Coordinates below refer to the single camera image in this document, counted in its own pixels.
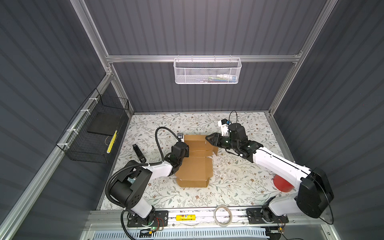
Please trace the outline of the brown cardboard paper box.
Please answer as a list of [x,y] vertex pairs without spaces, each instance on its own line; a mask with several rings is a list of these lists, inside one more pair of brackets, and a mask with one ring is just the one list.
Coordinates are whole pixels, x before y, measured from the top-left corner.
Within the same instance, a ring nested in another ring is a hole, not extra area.
[[181,188],[206,188],[213,177],[213,156],[218,148],[211,145],[204,135],[185,135],[184,142],[189,146],[189,157],[183,159],[175,173]]

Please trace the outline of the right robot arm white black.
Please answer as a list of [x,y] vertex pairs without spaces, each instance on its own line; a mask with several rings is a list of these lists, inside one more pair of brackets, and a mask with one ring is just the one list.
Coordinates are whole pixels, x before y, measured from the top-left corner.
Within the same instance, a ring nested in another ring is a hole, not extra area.
[[212,146],[264,167],[297,190],[284,197],[268,199],[260,211],[265,222],[272,223],[280,216],[291,214],[318,219],[330,207],[334,193],[322,169],[300,166],[274,154],[261,143],[249,140],[245,128],[239,123],[223,120],[219,125],[221,132],[206,136]]

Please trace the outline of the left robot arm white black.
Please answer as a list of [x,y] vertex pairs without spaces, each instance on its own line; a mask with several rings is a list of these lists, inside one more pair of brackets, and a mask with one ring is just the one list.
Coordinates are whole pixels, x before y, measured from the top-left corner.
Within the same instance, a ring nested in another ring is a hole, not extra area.
[[183,159],[188,156],[189,146],[184,142],[177,142],[162,162],[139,164],[130,161],[109,178],[105,195],[111,203],[131,214],[136,214],[148,225],[155,218],[155,208],[143,197],[148,183],[151,180],[175,174],[182,165]]

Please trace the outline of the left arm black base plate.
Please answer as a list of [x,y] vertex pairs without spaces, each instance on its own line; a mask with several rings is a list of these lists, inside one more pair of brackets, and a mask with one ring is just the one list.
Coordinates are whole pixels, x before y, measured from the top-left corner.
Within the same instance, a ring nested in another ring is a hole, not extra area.
[[166,227],[168,225],[169,212],[152,210],[146,218],[138,214],[128,216],[128,228],[138,227]]

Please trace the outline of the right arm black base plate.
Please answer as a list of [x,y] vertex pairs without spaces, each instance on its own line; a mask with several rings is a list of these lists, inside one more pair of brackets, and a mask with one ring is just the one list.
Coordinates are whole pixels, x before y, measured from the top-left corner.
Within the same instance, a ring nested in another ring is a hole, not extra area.
[[268,208],[247,208],[246,215],[250,224],[287,224],[287,215],[276,216]]

